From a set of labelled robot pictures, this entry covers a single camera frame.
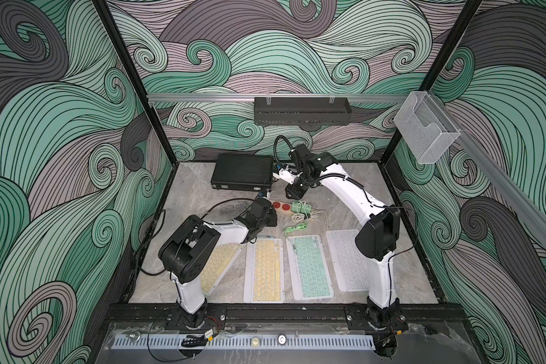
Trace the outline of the yellow wireless keyboard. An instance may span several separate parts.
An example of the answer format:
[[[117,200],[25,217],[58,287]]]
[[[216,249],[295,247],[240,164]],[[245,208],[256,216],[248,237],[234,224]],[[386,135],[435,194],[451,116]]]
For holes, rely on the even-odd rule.
[[[240,244],[218,245],[200,274],[201,288],[209,297],[241,253]]]
[[[284,251],[281,239],[258,237],[247,244],[244,303],[283,303]]]

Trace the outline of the green wireless keyboard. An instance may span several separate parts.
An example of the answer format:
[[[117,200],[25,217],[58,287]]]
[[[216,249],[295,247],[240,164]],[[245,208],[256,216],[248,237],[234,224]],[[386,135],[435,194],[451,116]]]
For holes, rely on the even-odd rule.
[[[294,299],[322,300],[334,296],[329,268],[319,235],[287,237]]]

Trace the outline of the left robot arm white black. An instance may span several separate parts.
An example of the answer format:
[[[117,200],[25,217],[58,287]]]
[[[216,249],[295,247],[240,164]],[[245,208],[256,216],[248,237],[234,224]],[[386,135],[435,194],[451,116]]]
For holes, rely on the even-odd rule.
[[[188,216],[159,249],[158,258],[176,284],[178,302],[188,315],[204,312],[206,297],[200,274],[218,245],[253,242],[267,227],[277,225],[272,202],[257,197],[249,208],[228,223],[210,223]]]

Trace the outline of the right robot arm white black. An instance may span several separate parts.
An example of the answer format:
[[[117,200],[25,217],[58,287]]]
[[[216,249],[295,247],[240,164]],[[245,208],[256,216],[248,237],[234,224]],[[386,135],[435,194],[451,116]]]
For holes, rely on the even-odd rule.
[[[299,144],[290,148],[288,156],[293,165],[280,164],[274,173],[288,183],[287,198],[301,200],[308,190],[322,186],[338,197],[359,221],[361,229],[354,243],[369,260],[369,307],[375,312],[376,322],[389,319],[398,308],[391,260],[400,236],[400,211],[373,197],[329,153],[316,155]]]

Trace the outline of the black computer box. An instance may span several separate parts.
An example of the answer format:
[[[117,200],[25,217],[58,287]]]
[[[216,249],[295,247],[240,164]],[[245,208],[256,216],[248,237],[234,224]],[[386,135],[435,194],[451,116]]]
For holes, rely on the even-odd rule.
[[[215,163],[211,186],[216,190],[270,191],[273,164],[271,156],[222,154]]]

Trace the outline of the black wall shelf tray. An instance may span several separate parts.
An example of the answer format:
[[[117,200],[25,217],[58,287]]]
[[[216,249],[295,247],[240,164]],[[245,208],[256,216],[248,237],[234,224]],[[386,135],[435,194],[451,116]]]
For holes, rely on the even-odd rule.
[[[253,120],[261,126],[347,125],[352,115],[344,97],[258,97],[253,105]]]

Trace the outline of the white wireless keyboard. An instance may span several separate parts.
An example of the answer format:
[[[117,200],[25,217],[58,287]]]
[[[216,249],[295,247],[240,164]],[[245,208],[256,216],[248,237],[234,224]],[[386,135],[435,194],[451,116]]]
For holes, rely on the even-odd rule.
[[[338,288],[342,292],[368,292],[370,272],[368,259],[355,244],[357,229],[326,231]]]

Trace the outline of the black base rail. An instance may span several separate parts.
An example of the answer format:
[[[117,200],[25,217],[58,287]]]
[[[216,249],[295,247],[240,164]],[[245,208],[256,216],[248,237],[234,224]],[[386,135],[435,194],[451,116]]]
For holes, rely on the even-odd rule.
[[[187,314],[173,303],[116,303],[105,323],[156,323],[169,329],[195,329],[208,324],[233,329],[249,324],[329,324],[351,331],[390,332],[409,324],[465,322],[467,314],[458,304],[401,304],[391,318],[362,303],[208,303],[199,314]]]

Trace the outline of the clear acrylic wall holder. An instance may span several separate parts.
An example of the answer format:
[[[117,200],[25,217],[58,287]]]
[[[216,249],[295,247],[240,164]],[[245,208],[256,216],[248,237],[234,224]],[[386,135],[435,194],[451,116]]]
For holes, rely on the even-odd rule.
[[[421,165],[435,164],[460,136],[459,126],[444,103],[426,91],[408,95],[394,124]]]

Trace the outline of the aluminium wall rail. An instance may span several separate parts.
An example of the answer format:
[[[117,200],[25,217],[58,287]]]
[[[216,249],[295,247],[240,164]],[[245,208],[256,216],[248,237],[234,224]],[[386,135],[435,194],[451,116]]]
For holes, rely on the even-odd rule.
[[[271,94],[271,93],[149,93],[151,103],[252,103],[255,98],[322,98],[334,100],[338,97],[351,103],[403,103],[407,94]]]

